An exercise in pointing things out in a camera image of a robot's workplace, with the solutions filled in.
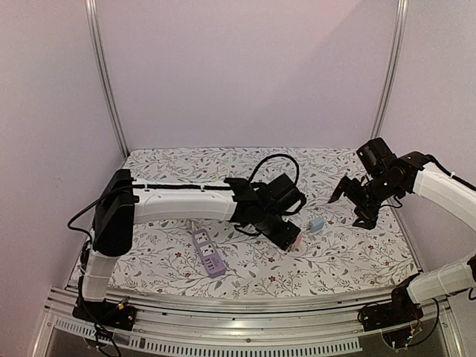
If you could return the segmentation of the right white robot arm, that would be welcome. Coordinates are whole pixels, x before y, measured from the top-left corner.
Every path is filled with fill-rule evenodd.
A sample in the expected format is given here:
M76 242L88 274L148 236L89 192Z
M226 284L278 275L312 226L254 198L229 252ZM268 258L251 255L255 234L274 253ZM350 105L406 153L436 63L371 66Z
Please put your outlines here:
M434 156L418 151L397 156L383 138L369 140L356 154L367 179L344 176L329 198L333 203L344 196L353 203L353 226L375 228L385 201L411 194L475 229L475 186L447 170ZM474 287L475 253L468 253L453 263L415 274L400 283L391 292L385 318L390 324L400 324L415 314L421 303Z

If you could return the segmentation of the aluminium post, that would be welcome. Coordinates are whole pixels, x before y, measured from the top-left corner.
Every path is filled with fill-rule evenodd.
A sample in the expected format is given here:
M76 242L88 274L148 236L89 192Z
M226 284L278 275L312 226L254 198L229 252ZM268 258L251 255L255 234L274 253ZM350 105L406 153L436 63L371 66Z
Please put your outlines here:
M120 115L112 88L112 82L109 76L106 53L100 31L100 19L97 10L97 1L85 0L84 3L97 72L100 79L109 120L112 125L112 131L114 133L121 155L124 158L127 158L129 156L129 148L126 142L126 135L120 121Z
M376 108L376 115L370 131L370 140L379 137L385 122L385 116L390 104L393 85L396 79L399 57L402 51L402 43L405 36L405 26L408 15L408 0L398 0L396 2L396 15L393 26L393 35L390 42L390 53L387 61L382 92Z

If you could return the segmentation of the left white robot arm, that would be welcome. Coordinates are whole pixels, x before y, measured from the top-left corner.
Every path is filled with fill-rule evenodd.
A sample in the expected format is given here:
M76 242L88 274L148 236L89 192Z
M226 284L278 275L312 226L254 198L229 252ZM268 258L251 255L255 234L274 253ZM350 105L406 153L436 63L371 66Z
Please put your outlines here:
M115 264L132 247L133 228L166 219L212 219L230 222L248 237L264 236L283 251L298 240L300 229L288 218L299 213L306 195L298 179L285 173L269 183L248 178L225 178L217 183L162 183L138 180L128 169L110 179L99 198L72 216L67 227L86 233L90 249L79 283L82 311L95 323L111 315L103 301ZM93 230L74 223L94 211Z

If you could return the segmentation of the light blue plug adapter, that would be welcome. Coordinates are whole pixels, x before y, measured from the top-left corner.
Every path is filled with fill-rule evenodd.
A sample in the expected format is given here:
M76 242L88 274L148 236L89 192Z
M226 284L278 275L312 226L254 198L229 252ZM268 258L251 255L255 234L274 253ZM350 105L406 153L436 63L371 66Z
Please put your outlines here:
M322 218L316 217L308 222L306 229L310 233L316 233L323 229L324 223Z

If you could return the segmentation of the floral tablecloth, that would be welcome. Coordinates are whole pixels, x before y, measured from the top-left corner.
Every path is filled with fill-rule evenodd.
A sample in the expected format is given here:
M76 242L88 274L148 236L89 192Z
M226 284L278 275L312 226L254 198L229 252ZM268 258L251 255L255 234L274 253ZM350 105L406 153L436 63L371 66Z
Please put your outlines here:
M252 227L215 219L162 219L135 225L131 250L119 258L93 256L77 267L92 301L107 289L202 298L294 298L393 287L418 272L389 207L377 226L354 226L347 199L330 203L338 181L364 175L352 149L137 149L124 162L135 179L216 185L226 178L270 182L287 174L306 195L290 222L302 240L278 248Z

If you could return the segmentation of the left aluminium post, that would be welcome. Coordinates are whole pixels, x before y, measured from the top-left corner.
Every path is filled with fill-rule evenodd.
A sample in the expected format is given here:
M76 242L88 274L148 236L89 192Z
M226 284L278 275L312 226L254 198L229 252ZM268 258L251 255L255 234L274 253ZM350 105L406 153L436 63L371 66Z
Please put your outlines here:
M126 142L126 135L120 121L120 115L112 88L112 82L109 76L106 53L100 31L100 19L97 10L97 1L85 0L84 3L97 72L100 79L109 120L112 125L112 131L114 133L121 155L124 158L127 158L129 156L129 148Z

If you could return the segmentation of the right aluminium post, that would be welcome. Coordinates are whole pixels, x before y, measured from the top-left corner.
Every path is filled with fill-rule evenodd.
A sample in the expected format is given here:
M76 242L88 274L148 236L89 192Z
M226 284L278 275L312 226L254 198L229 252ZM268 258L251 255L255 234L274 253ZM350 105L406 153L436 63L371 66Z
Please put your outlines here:
M408 15L408 0L398 0L396 2L396 15L393 26L393 35L390 42L390 53L387 61L382 92L376 108L376 115L370 131L370 140L379 137L385 122L385 116L390 104L393 85L396 79L399 57L402 51L402 43L405 36L405 26Z

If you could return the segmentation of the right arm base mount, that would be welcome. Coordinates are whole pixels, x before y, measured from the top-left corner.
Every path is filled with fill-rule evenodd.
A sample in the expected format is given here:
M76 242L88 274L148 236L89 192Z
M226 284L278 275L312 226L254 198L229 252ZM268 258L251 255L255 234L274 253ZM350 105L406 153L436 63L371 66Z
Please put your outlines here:
M364 305L358 311L357 320L364 331L368 332L418 321L422 317L421 307L415 304L407 294L392 294L390 302Z

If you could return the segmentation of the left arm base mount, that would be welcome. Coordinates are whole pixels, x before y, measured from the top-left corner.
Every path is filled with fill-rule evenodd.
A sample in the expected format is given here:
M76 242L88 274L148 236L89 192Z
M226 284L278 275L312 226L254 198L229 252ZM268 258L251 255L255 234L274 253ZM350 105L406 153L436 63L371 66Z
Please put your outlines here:
M138 310L124 300L111 303L106 300L90 302L78 298L72 315L104 327L132 331L137 313Z

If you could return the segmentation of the purple power strip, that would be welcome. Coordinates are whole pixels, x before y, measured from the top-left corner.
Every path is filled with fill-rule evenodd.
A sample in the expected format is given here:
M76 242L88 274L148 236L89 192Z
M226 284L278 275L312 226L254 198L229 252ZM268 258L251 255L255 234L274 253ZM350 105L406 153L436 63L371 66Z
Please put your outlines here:
M193 231L192 241L200 259L204 263L205 270L210 278L223 275L226 272L225 264L216 249L216 245L210 238L207 230Z

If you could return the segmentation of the pink plug adapter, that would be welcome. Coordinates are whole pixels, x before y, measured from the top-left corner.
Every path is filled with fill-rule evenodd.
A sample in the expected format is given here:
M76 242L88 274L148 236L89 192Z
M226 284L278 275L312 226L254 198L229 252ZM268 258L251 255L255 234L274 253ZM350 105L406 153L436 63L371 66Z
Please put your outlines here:
M299 234L299 235L296 237L296 240L295 240L295 241L292 243L292 245L289 247L289 252L293 252L293 251L298 250L301 241L302 241L302 235Z

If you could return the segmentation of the aluminium front rail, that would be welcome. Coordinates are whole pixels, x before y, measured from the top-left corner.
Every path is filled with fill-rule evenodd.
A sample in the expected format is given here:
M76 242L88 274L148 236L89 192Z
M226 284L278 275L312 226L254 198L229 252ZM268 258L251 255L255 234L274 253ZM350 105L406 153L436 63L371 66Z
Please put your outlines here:
M144 295L110 291L135 307L130 331L116 330L108 353L123 356L467 356L445 298L423 306L423 330L409 347L389 347L365 331L363 306L387 302L387 288L311 297L245 298Z

